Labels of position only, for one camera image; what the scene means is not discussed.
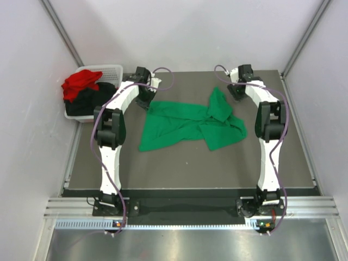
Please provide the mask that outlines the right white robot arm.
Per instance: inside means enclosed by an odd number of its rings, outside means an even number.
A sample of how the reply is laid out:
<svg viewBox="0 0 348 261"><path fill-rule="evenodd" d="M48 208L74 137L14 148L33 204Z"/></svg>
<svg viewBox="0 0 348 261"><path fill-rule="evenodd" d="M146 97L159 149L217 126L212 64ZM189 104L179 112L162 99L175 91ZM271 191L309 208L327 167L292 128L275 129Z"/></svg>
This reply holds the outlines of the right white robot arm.
<svg viewBox="0 0 348 261"><path fill-rule="evenodd" d="M275 91L254 75L251 65L240 65L225 74L231 80L227 88L233 98L241 101L249 97L257 106L254 132L261 149L256 194L252 199L238 200L237 210L247 218L256 214L266 215L273 208L284 207L278 168L280 150L288 131L289 108L285 98L275 97Z"/></svg>

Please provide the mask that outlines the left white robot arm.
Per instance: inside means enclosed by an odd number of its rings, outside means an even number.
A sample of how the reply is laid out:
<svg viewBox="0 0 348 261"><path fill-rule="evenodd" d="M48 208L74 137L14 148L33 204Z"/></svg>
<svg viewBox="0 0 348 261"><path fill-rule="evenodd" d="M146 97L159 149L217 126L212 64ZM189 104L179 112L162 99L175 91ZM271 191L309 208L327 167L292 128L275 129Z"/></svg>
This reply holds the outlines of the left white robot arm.
<svg viewBox="0 0 348 261"><path fill-rule="evenodd" d="M97 141L102 162L102 184L94 203L93 216L122 216L124 207L120 195L120 152L126 138L124 113L135 101L148 110L156 95L160 79L144 67L137 67L134 74L123 81L104 111L94 110L94 139Z"/></svg>

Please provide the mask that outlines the green t shirt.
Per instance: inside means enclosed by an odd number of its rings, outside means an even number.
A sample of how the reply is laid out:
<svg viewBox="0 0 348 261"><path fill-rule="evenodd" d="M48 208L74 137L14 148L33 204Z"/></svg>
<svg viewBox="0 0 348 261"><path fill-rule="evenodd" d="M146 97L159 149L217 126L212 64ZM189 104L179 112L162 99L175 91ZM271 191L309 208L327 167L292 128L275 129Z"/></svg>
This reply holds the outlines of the green t shirt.
<svg viewBox="0 0 348 261"><path fill-rule="evenodd" d="M215 87L209 104L154 101L146 113L139 151L146 152L181 141L204 140L211 150L241 142L247 137L244 121L233 115L226 95Z"/></svg>

